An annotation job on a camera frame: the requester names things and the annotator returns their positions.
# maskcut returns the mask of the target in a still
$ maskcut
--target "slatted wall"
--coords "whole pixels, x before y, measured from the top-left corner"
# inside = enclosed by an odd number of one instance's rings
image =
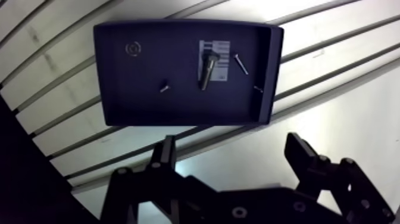
[[[208,18],[281,26],[276,116],[399,58],[399,8],[398,0],[7,0],[0,8],[0,94],[75,189],[93,189],[116,167],[142,166],[165,135],[177,135],[185,158],[213,147],[204,141],[251,131],[105,125],[95,24]]]

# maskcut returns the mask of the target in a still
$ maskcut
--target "dark blue tray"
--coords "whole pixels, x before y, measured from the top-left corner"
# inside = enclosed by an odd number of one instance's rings
[[[279,27],[138,20],[97,25],[94,37],[107,125],[265,125],[270,120],[283,41]],[[228,41],[229,54],[239,54],[249,75],[229,57],[227,73],[213,75],[201,91],[201,41]],[[165,82],[171,89],[160,93]]]

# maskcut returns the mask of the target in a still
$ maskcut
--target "black metal bracket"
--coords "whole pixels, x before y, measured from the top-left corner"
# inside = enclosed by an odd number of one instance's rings
[[[111,176],[102,223],[137,223],[139,203],[152,201],[172,223],[390,223],[394,215],[356,162],[333,164],[297,134],[287,136],[285,156],[299,178],[296,190],[269,188],[216,192],[174,171],[174,136],[157,144],[147,168],[119,168]],[[317,203],[331,190],[342,216]]]

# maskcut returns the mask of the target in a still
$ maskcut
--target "hex bolt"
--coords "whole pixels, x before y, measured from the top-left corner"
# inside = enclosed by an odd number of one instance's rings
[[[202,76],[200,80],[200,88],[204,91],[207,88],[208,82],[211,79],[211,74],[213,73],[215,64],[220,59],[220,55],[212,52],[205,59],[205,65],[202,71]]]

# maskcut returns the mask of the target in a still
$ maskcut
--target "screw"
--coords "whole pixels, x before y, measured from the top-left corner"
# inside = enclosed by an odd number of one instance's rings
[[[390,217],[392,215],[392,213],[388,209],[382,209],[382,212],[386,217]]]
[[[168,86],[168,85],[165,85],[163,88],[160,89],[160,93],[163,93],[163,92],[165,92],[165,91],[168,90],[168,89],[171,89],[171,87]]]
[[[120,168],[117,170],[118,174],[125,174],[127,172],[126,168]]]
[[[254,89],[258,90],[260,93],[263,93],[263,92],[264,92],[261,88],[259,88],[259,87],[257,87],[257,86],[254,86]]]
[[[354,161],[351,158],[347,158],[346,162],[348,162],[349,164],[353,164],[354,163]]]
[[[159,168],[160,166],[161,166],[161,164],[157,163],[157,162],[151,164],[151,167],[153,167],[153,168]]]
[[[232,209],[232,216],[237,219],[243,219],[247,216],[247,210],[243,207],[236,207]]]
[[[298,212],[305,212],[305,204],[303,202],[296,201],[293,204],[293,208]]]
[[[365,209],[369,209],[370,208],[370,202],[363,199],[361,200],[361,205],[365,208]]]
[[[245,74],[248,75],[249,73],[248,73],[246,67],[243,65],[242,61],[240,60],[239,54],[235,54],[235,55],[233,55],[233,57],[235,58],[236,62],[239,64],[239,66],[240,66],[240,68],[242,69],[242,71],[243,71]]]

